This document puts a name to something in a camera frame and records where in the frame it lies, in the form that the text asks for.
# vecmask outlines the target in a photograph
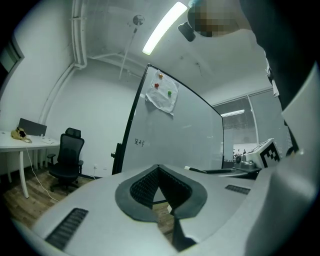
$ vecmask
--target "person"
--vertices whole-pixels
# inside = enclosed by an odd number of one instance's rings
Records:
[[[316,8],[275,0],[194,0],[191,5],[189,24],[205,37],[241,29],[254,33],[265,52],[268,79],[276,84],[275,94],[284,110],[319,58]],[[298,145],[289,132],[296,152]]]

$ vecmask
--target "wooden floor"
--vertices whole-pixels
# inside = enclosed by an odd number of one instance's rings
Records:
[[[42,186],[49,192],[49,194],[58,201],[67,197],[67,192],[61,188],[56,188],[54,192],[50,191],[50,186],[57,183],[57,179],[51,176],[47,169],[35,170]],[[32,225],[45,213],[50,207],[57,203],[49,197],[47,192],[40,186],[31,168],[24,169],[26,186],[29,193],[29,198],[25,198],[18,171],[11,173],[12,183],[8,182],[6,175],[1,176],[1,190],[3,201],[7,206],[12,218],[23,223],[31,228]],[[78,185],[83,186],[91,179],[79,177]],[[159,203],[153,206],[153,211],[158,215],[158,227],[165,237],[172,242],[172,234],[174,227],[174,217],[169,214],[168,203]]]

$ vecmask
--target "desk leg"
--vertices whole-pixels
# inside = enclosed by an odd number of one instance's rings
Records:
[[[33,151],[33,169],[38,170],[38,150]]]
[[[22,186],[22,191],[23,195],[25,198],[29,197],[28,190],[27,190],[27,184],[26,184],[26,179],[25,179],[25,169],[24,169],[24,152],[20,151],[19,153],[19,172],[20,172],[20,180],[21,180],[21,186]]]
[[[48,168],[48,157],[47,157],[47,155],[48,155],[48,149],[46,148],[45,150],[44,150],[44,167],[45,168]]]
[[[44,167],[44,151],[43,149],[40,149],[40,155],[39,155],[39,161],[40,161],[40,169],[42,169]]]
[[[7,174],[8,174],[8,180],[11,183],[12,179],[11,179],[11,173],[10,173],[10,169],[9,169],[9,152],[7,152],[5,154],[5,160],[6,160],[6,171],[7,171]]]

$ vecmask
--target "window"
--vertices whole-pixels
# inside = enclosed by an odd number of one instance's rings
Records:
[[[15,42],[14,38],[12,38],[3,48],[2,52],[0,52],[0,98],[5,88],[5,79],[9,77],[9,74],[14,72],[14,67],[16,67],[19,60],[23,58],[18,45],[13,42]]]
[[[9,73],[14,65],[20,60],[20,55],[17,53],[13,42],[10,40],[0,54],[0,62],[4,69]]]
[[[242,154],[257,146],[255,120],[247,97],[214,106],[223,117],[224,160],[232,161],[235,153]]]
[[[272,91],[251,95],[250,101],[254,109],[259,143],[273,138],[280,157],[285,157],[292,147],[289,129],[282,117],[282,108],[278,97]]]
[[[249,152],[270,138],[274,139],[281,158],[292,147],[280,101],[272,90],[222,103],[214,109],[223,118],[225,161],[232,161],[238,150],[241,154],[244,150]]]

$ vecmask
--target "paper sheet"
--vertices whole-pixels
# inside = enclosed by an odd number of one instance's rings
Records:
[[[49,145],[54,143],[50,138],[45,138],[45,137],[42,137],[41,141],[44,142],[44,143],[47,143]]]
[[[156,108],[173,116],[179,93],[179,84],[165,74],[162,74],[161,79],[159,74],[162,73],[158,70],[147,89],[145,100],[149,100]]]

